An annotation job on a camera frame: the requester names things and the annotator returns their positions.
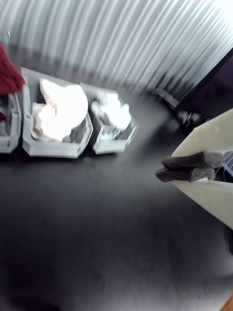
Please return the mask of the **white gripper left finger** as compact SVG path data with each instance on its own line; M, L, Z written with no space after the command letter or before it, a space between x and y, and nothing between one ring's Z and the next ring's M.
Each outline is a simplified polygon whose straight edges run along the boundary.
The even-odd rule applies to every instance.
M167 168L218 168L233 149L233 110L194 128L162 164Z

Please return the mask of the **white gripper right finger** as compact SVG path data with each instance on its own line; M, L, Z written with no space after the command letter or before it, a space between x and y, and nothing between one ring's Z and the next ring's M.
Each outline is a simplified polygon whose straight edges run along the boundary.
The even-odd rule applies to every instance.
M181 192L219 219L233 227L233 185L215 181L214 169L182 168L173 170L162 167L155 173L166 183L172 182Z

